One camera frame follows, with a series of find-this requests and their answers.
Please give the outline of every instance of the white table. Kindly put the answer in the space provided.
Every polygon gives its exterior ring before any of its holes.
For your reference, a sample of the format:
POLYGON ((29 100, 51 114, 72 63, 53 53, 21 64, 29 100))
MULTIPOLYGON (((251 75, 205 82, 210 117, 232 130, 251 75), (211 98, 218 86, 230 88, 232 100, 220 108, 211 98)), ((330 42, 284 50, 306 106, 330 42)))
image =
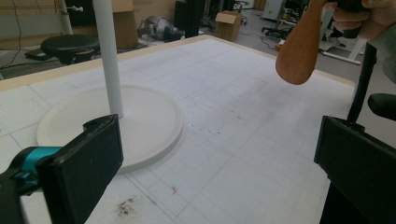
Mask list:
MULTIPOLYGON (((184 130, 163 159, 115 176, 87 223, 320 221, 329 187, 313 163, 321 117, 347 116, 352 82, 315 71, 292 86, 274 57, 206 35, 121 54, 119 66, 122 84, 175 99, 184 130)), ((101 85, 100 60, 0 81, 0 173, 36 146, 52 106, 101 85)), ((50 223, 42 193, 22 201, 32 224, 50 223)))

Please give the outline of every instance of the cable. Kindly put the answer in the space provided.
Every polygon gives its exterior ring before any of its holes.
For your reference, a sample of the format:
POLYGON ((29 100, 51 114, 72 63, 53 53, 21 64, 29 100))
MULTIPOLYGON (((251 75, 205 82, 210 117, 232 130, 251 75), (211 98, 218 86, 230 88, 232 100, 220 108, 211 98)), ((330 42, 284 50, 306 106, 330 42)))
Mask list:
POLYGON ((220 5, 213 5, 212 6, 212 14, 209 14, 208 16, 209 16, 209 19, 212 19, 212 20, 214 20, 215 18, 216 18, 216 15, 218 15, 218 12, 219 12, 219 7, 220 7, 220 5))
POLYGON ((53 62, 57 62, 57 61, 59 61, 59 59, 54 59, 54 60, 51 60, 51 61, 45 61, 45 62, 40 62, 40 63, 16 63, 16 64, 12 64, 12 65, 10 65, 10 66, 7 66, 7 67, 5 67, 5 68, 1 68, 1 69, 8 69, 8 68, 11 68, 11 67, 18 67, 18 66, 24 66, 24 65, 35 65, 35 64, 42 64, 42 63, 53 63, 53 62))
MULTIPOLYGON (((0 7, 0 9, 15 9, 16 7, 0 7)), ((55 7, 46 7, 46 6, 30 6, 30 7, 18 7, 18 9, 39 9, 41 11, 42 8, 46 8, 46 9, 51 9, 51 8, 55 8, 55 7)))
POLYGON ((140 27, 142 27, 142 29, 146 29, 147 26, 150 26, 150 25, 153 26, 146 34, 143 34, 143 35, 147 35, 147 36, 148 36, 148 42, 149 42, 149 36, 151 36, 151 35, 156 35, 156 34, 157 34, 157 32, 158 32, 158 30, 159 30, 159 29, 158 29, 158 24, 160 23, 161 20, 165 20, 165 21, 167 21, 167 22, 169 23, 168 19, 166 19, 165 17, 155 17, 155 18, 158 19, 158 20, 155 22, 155 25, 154 25, 154 24, 153 24, 153 23, 154 23, 153 21, 149 21, 150 18, 153 18, 153 16, 147 17, 145 20, 143 20, 143 21, 140 23, 139 27, 137 28, 137 30, 139 30, 140 27))
POLYGON ((21 30, 21 25, 20 25, 20 20, 18 19, 18 14, 17 14, 17 6, 15 5, 14 0, 12 0, 12 4, 14 5, 14 13, 15 13, 15 18, 17 19, 17 24, 18 24, 18 29, 20 30, 20 35, 18 37, 18 45, 19 45, 19 49, 18 52, 14 55, 14 57, 12 58, 10 63, 7 63, 4 66, 1 66, 0 69, 3 69, 5 67, 8 67, 10 64, 14 63, 15 58, 17 57, 17 55, 21 52, 21 35, 22 35, 22 30, 21 30))
POLYGON ((242 12, 244 14, 248 14, 248 15, 253 15, 253 16, 258 16, 260 17, 262 14, 257 14, 256 10, 253 8, 242 8, 242 12))
POLYGON ((239 32, 239 33, 241 35, 257 36, 259 39, 262 40, 262 43, 265 44, 268 47, 268 49, 275 49, 275 48, 271 47, 270 43, 267 43, 264 40, 271 40, 274 43, 277 43, 277 42, 280 41, 280 39, 272 37, 272 36, 263 36, 263 35, 257 35, 257 34, 246 34, 246 33, 243 33, 243 32, 239 32))
POLYGON ((57 6, 57 4, 56 4, 56 0, 53 0, 53 5, 55 6, 55 14, 58 14, 59 13, 59 8, 58 8, 58 6, 57 6))
POLYGON ((18 50, 19 48, 16 48, 16 49, 0 49, 0 50, 18 50))
POLYGON ((43 10, 41 10, 41 6, 38 4, 37 0, 35 0, 35 4, 40 9, 40 14, 43 14, 43 10))
MULTIPOLYGON (((146 24, 146 21, 148 21, 148 19, 150 19, 150 17, 147 17, 145 20, 143 20, 143 21, 141 22, 141 24, 139 25, 139 27, 142 26, 142 25, 144 25, 145 27, 148 26, 148 25, 146 24)), ((152 28, 149 29, 148 32, 147 32, 146 34, 143 34, 143 35, 146 35, 146 36, 147 36, 147 39, 146 39, 146 42, 145 42, 145 43, 137 43, 137 44, 133 45, 132 47, 130 47, 130 48, 128 48, 128 49, 117 49, 117 53, 118 53, 118 54, 119 54, 119 53, 125 53, 125 52, 129 52, 129 51, 132 51, 132 50, 137 50, 137 49, 146 48, 149 44, 151 44, 152 42, 155 41, 155 40, 150 41, 150 38, 154 38, 154 37, 151 37, 151 32, 153 32, 153 31, 155 31, 155 30, 157 29, 158 24, 159 24, 159 22, 160 22, 161 20, 166 20, 166 21, 167 21, 167 19, 164 18, 164 17, 158 17, 158 20, 155 22, 155 24, 152 24, 152 25, 153 25, 152 28)), ((100 52, 98 52, 97 54, 95 54, 94 59, 96 59, 96 57, 97 57, 98 55, 100 55, 100 52)))

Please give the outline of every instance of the cardboard box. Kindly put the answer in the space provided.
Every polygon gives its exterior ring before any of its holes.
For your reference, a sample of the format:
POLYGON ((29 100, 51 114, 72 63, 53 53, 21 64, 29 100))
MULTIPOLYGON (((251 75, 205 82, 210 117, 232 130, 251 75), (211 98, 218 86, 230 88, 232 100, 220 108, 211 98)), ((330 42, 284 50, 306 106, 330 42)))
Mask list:
POLYGON ((114 32, 118 49, 130 49, 137 43, 133 0, 112 0, 114 32))
POLYGON ((216 16, 215 36, 228 41, 235 41, 241 26, 242 14, 231 11, 219 12, 216 16))
POLYGON ((264 11, 265 4, 266 4, 266 0, 256 0, 254 4, 254 9, 259 11, 264 11))
POLYGON ((140 22, 144 21, 149 16, 156 16, 152 11, 152 5, 152 1, 134 1, 134 19, 136 27, 138 27, 140 25, 140 22))
POLYGON ((135 47, 138 40, 134 13, 132 11, 115 12, 113 13, 113 20, 117 48, 130 49, 135 47))
POLYGON ((282 45, 280 44, 275 44, 275 50, 280 51, 282 49, 282 45))
POLYGON ((111 0, 113 12, 133 11, 134 3, 132 0, 111 0))

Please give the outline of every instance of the black machine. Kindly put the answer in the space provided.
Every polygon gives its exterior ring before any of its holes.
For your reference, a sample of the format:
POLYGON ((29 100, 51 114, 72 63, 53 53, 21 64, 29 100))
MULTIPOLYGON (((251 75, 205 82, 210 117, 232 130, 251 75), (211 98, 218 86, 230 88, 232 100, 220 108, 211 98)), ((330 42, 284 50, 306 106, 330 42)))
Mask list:
MULTIPOLYGON (((304 5, 299 1, 287 0, 284 4, 284 9, 286 14, 293 15, 293 19, 298 21, 303 13, 304 5)), ((277 37, 280 39, 286 39, 293 28, 289 29, 279 29, 280 18, 276 19, 275 27, 262 27, 262 33, 272 37, 277 37)))
POLYGON ((150 16, 140 23, 137 28, 137 35, 139 37, 148 35, 157 40, 172 42, 179 40, 183 33, 173 27, 166 18, 150 16))
POLYGON ((64 147, 28 147, 0 174, 0 218, 27 223, 20 197, 42 188, 54 224, 90 216, 123 161, 117 115, 91 120, 64 147))
MULTIPOLYGON (((331 184, 320 224, 396 223, 396 148, 356 123, 375 63, 376 48, 367 44, 347 119, 322 119, 314 161, 331 184)), ((396 121, 396 95, 372 94, 368 106, 379 117, 396 121)))
POLYGON ((209 15, 215 19, 216 15, 220 11, 228 10, 233 11, 233 7, 235 5, 234 0, 222 0, 222 6, 220 5, 221 0, 211 0, 209 4, 209 15))

